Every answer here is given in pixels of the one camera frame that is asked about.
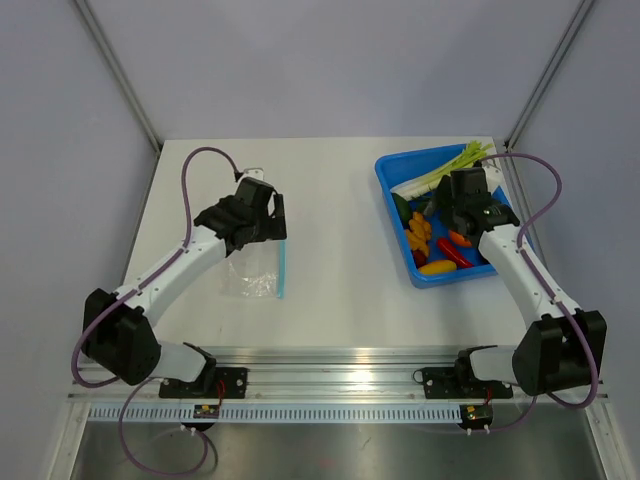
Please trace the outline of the blue plastic tray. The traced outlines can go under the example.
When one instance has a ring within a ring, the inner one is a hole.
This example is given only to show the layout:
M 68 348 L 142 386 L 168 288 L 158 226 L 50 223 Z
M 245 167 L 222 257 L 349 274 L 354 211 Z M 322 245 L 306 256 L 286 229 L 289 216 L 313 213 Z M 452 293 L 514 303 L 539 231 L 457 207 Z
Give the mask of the blue plastic tray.
M 421 150 L 406 151 L 380 157 L 374 166 L 382 196 L 391 220 L 392 230 L 399 245 L 402 262 L 411 284 L 418 289 L 432 288 L 447 284 L 471 281 L 484 277 L 496 276 L 492 265 L 485 262 L 474 249 L 460 248 L 464 257 L 474 264 L 473 268 L 458 269 L 438 275 L 422 275 L 414 262 L 405 227 L 392 198 L 392 188 L 413 178 L 438 169 L 454 159 L 472 141 L 462 144 L 445 145 Z

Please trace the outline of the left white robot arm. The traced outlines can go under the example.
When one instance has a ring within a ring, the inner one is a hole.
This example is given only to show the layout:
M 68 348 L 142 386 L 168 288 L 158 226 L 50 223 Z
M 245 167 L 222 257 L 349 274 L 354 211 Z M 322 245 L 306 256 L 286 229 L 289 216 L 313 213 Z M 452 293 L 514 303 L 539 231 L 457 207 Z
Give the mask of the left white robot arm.
M 128 385 L 167 378 L 195 398 L 208 396 L 216 385 L 214 358 L 189 343 L 159 341 L 154 326 L 210 268 L 247 245 L 286 237 L 283 195 L 262 180 L 242 178 L 234 194 L 191 219 L 182 243 L 140 279 L 88 296 L 72 355 L 85 355 Z

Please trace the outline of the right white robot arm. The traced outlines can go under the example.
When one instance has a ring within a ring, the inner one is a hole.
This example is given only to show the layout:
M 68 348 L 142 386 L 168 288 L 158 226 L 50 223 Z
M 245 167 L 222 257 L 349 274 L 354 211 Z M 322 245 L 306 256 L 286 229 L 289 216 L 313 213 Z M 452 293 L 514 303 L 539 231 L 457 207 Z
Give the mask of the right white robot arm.
M 460 352 L 456 389 L 476 396 L 489 381 L 519 386 L 527 395 L 580 386 L 597 391 L 607 325 L 586 311 L 553 279 L 522 232 L 511 207 L 493 197 L 480 167 L 444 176 L 434 193 L 441 223 L 469 240 L 495 269 L 515 301 L 526 332 L 514 347 L 483 346 Z

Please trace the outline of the clear zip top bag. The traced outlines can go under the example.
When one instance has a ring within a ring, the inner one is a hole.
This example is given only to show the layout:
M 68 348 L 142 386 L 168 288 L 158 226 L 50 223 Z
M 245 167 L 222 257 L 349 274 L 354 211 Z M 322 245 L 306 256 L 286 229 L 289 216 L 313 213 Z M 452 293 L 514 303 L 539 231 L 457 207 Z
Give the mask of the clear zip top bag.
M 232 298 L 282 299 L 285 294 L 286 241 L 250 244 L 226 260 L 220 291 Z

